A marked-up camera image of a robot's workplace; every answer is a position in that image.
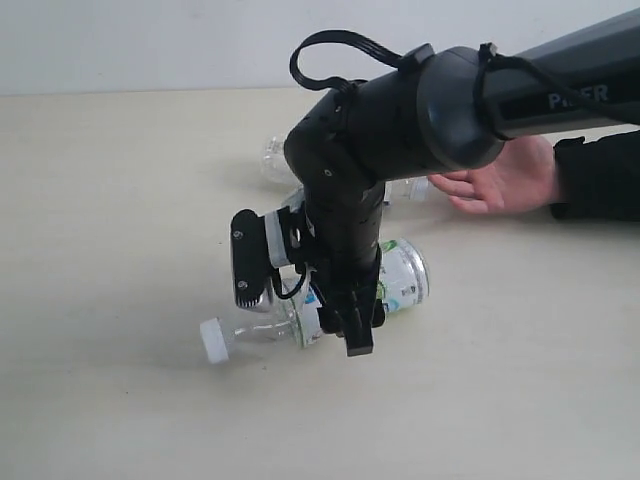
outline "white bottle cap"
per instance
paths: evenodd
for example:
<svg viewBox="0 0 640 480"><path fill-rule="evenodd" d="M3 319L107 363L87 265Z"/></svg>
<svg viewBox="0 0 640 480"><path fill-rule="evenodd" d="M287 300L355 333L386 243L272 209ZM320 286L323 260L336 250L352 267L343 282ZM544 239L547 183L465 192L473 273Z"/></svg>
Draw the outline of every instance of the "white bottle cap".
<svg viewBox="0 0 640 480"><path fill-rule="evenodd" d="M411 193L409 193L409 199L417 202L423 202L427 198L427 187L429 186L429 180L427 177L417 177L413 179L411 184Z"/></svg>
<svg viewBox="0 0 640 480"><path fill-rule="evenodd" d="M220 320L213 318L200 324L200 336L207 351L209 363L224 363L229 360L229 351L224 343Z"/></svg>

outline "human hand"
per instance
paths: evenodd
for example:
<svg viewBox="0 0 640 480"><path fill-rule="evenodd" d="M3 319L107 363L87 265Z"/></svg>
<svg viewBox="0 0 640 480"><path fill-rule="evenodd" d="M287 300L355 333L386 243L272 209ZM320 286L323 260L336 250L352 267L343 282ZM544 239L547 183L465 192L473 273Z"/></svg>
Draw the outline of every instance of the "human hand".
<svg viewBox="0 0 640 480"><path fill-rule="evenodd" d="M541 136L508 141L485 167L429 181L466 213L524 213L562 200L553 146Z"/></svg>

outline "white wall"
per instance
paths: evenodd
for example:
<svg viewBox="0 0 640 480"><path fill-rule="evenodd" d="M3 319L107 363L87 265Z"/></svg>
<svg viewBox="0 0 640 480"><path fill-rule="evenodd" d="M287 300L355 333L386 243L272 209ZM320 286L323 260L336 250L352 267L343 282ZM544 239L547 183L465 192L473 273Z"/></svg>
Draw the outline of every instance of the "white wall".
<svg viewBox="0 0 640 480"><path fill-rule="evenodd" d="M289 55L320 29L353 29L400 52L427 41L443 49L492 40L517 53L637 6L638 0L0 0L0 94L292 85ZM311 52L303 64L314 76L384 71L347 47Z"/></svg>

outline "plastic bottle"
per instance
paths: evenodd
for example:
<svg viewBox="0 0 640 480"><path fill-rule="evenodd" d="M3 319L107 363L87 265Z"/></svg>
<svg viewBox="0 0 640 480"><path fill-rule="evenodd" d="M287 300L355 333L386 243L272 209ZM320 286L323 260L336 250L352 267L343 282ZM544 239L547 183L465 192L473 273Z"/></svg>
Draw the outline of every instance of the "plastic bottle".
<svg viewBox="0 0 640 480"><path fill-rule="evenodd" d="M429 295L429 274L420 252L405 239L380 246L383 254L378 298L385 311L392 313L422 303ZM296 282L285 279L283 287L291 289ZM320 305L306 278L299 293L289 300L276 298L269 313L247 311L245 320L236 324L219 318L202 323L200 334L209 362L225 363L240 355L263 357L274 343L307 348L323 335L317 313Z"/></svg>
<svg viewBox="0 0 640 480"><path fill-rule="evenodd" d="M284 136L273 136L267 141L260 163L260 171L266 179L273 183L298 186L300 181L293 174L284 157L284 140ZM385 203L391 204L394 200L399 199L424 201L428 186L429 181L426 177L387 182Z"/></svg>

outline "person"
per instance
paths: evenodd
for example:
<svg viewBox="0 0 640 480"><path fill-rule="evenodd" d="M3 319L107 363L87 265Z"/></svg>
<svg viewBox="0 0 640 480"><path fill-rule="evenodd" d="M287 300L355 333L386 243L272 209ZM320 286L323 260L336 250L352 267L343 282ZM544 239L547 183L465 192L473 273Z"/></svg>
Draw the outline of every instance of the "person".
<svg viewBox="0 0 640 480"><path fill-rule="evenodd" d="M469 214L517 214L543 207L556 219L640 220L640 131L561 140L509 140L479 169L430 175Z"/></svg>

